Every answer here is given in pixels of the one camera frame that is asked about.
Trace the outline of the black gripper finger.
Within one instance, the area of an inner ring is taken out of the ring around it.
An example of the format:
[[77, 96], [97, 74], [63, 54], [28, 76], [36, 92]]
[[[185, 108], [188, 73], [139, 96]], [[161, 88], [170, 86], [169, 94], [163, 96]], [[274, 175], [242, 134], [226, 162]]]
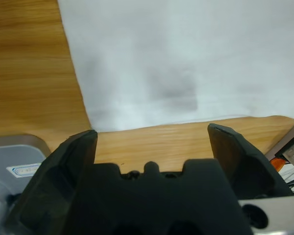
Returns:
[[291, 196], [292, 191], [265, 155], [230, 127], [207, 127], [213, 156], [239, 200]]
[[98, 134], [88, 130], [61, 143], [39, 166], [9, 213], [9, 235], [59, 235], [78, 182], [95, 160]]

